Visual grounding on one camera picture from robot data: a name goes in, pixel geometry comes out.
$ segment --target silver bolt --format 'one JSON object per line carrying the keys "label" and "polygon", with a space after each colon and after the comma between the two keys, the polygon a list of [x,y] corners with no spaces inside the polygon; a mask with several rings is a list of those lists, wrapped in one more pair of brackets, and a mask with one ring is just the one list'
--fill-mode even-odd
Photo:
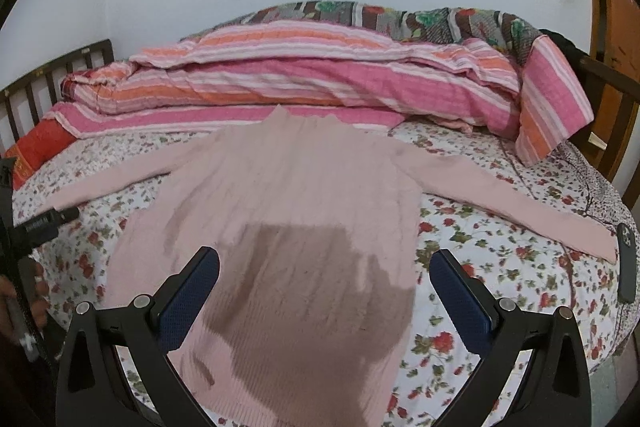
{"label": "silver bolt", "polygon": [[146,308],[149,306],[149,302],[151,302],[151,298],[149,295],[138,295],[135,299],[133,299],[133,305],[136,308]]}
{"label": "silver bolt", "polygon": [[500,299],[500,308],[502,308],[506,312],[512,312],[516,309],[516,303],[511,299]]}
{"label": "silver bolt", "polygon": [[566,306],[560,306],[560,316],[564,319],[570,319],[571,317],[574,316],[574,312],[572,312],[569,308],[567,308]]}
{"label": "silver bolt", "polygon": [[81,302],[80,304],[78,304],[78,306],[76,306],[78,315],[84,315],[87,311],[89,311],[89,309],[91,309],[91,304],[89,304],[88,302]]}

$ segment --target red fabric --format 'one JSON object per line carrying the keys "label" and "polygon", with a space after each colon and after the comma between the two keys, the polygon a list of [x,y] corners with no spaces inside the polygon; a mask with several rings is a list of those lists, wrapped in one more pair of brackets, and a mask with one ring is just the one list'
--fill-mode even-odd
{"label": "red fabric", "polygon": [[42,120],[26,136],[7,149],[5,158],[15,157],[14,189],[24,185],[33,174],[56,154],[76,141],[56,120]]}

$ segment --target sweater sleeve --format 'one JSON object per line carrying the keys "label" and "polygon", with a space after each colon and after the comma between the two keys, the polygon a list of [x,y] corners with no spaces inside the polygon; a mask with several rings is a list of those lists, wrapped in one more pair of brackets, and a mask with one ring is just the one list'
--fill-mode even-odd
{"label": "sweater sleeve", "polygon": [[573,250],[616,262],[616,238],[597,221],[529,198],[464,156],[435,155],[395,142],[393,161],[424,192],[479,206]]}
{"label": "sweater sleeve", "polygon": [[168,145],[153,152],[134,156],[123,163],[82,178],[50,195],[40,210],[48,208],[61,210],[117,192],[153,176],[169,174],[188,162],[203,146],[206,146],[210,138],[211,136],[207,136]]}

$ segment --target pink sweater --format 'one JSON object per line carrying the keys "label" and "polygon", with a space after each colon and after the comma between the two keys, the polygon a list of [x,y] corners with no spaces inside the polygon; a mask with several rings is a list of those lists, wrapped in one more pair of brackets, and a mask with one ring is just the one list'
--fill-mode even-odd
{"label": "pink sweater", "polygon": [[420,194],[614,262],[600,224],[557,212],[462,156],[278,108],[132,158],[54,194],[62,208],[157,174],[108,267],[107,306],[153,294],[203,245],[222,271],[170,359],[203,406],[251,427],[378,427],[408,341]]}

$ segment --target floral bedsheet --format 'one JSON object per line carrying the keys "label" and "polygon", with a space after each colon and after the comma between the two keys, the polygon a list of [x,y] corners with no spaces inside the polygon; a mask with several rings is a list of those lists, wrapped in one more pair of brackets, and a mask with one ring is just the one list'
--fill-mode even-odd
{"label": "floral bedsheet", "polygon": [[[636,231],[638,241],[634,220],[619,195],[571,144],[562,144],[543,162],[526,169],[514,155],[512,143],[489,134],[465,136],[415,121],[399,125],[390,134],[431,153],[467,155],[516,190],[559,210],[593,217],[611,230],[624,221]],[[123,134],[79,140],[15,193],[15,220],[33,216],[50,193],[77,178],[193,136]],[[149,179],[84,204],[77,221],[63,227],[59,238],[35,252],[51,287],[52,315],[61,325],[68,326],[74,307],[81,301],[100,306],[108,290],[110,253],[126,227],[127,216],[136,208],[149,206],[161,183],[161,177]],[[495,296],[508,296],[523,309],[551,313],[559,305],[571,307],[590,371],[623,344],[638,321],[640,292],[633,304],[618,302],[618,265],[569,250],[500,217],[445,198],[424,194],[420,213],[413,330],[381,419],[385,426],[430,425],[479,360],[465,350],[431,286],[428,263],[438,248],[448,248]],[[521,353],[486,425],[506,413],[527,359],[528,354]],[[121,351],[121,360],[136,396],[149,405],[125,351]],[[220,425],[237,427],[232,419],[211,415]]]}

